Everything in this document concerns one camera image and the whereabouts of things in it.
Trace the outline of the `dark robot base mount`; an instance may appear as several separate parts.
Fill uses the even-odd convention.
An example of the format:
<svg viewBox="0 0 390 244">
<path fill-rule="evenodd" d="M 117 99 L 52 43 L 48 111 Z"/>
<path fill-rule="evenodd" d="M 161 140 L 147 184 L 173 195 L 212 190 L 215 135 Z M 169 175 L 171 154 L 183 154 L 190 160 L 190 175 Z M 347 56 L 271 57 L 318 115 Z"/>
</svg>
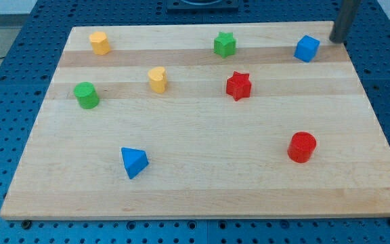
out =
<svg viewBox="0 0 390 244">
<path fill-rule="evenodd" d="M 239 8 L 239 0 L 166 0 L 167 13 L 178 12 L 207 12 L 218 10 L 236 11 Z"/>
</svg>

